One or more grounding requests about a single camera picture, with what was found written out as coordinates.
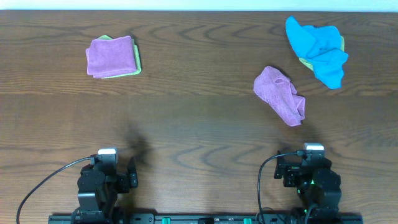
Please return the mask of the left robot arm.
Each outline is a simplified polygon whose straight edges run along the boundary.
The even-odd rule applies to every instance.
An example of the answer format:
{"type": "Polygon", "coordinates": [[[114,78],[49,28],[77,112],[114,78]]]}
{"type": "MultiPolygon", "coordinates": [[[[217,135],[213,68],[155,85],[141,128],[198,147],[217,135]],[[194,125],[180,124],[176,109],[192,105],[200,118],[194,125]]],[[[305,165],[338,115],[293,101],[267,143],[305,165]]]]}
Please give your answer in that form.
{"type": "Polygon", "coordinates": [[[129,216],[115,206],[119,194],[138,186],[137,170],[131,157],[126,172],[117,171],[117,156],[96,155],[84,166],[78,179],[79,207],[70,223],[129,223],[129,216]]]}

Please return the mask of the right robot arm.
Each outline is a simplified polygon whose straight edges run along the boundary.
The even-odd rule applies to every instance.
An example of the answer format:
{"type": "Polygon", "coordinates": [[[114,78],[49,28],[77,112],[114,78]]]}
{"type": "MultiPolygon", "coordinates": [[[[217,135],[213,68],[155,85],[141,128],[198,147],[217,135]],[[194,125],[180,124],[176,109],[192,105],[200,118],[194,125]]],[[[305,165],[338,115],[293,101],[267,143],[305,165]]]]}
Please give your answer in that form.
{"type": "Polygon", "coordinates": [[[341,177],[331,169],[331,160],[323,150],[304,149],[277,153],[274,178],[284,187],[293,187],[303,207],[295,211],[297,223],[330,223],[338,216],[341,199],[341,177]],[[286,156],[298,156],[300,162],[289,162],[286,156]]]}

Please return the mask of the purple microfiber cloth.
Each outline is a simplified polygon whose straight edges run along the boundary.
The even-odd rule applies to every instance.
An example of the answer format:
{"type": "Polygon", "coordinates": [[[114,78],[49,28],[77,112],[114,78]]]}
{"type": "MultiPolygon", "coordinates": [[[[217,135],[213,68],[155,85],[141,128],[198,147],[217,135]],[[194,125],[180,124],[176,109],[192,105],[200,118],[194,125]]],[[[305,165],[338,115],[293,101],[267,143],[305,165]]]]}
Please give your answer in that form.
{"type": "Polygon", "coordinates": [[[280,70],[267,66],[257,76],[253,84],[254,93],[266,102],[290,127],[299,126],[305,119],[304,96],[300,96],[290,81],[280,70]]]}

